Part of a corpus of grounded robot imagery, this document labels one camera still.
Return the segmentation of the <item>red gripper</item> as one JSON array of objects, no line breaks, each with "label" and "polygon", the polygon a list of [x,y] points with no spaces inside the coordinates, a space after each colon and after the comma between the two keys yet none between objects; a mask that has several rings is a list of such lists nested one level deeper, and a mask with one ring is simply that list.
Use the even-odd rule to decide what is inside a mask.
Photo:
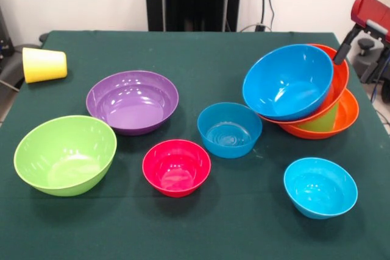
[{"label": "red gripper", "polygon": [[352,41],[361,31],[389,43],[389,0],[355,0],[351,9],[351,20],[355,23],[341,43],[333,62],[340,65],[351,49]]}]

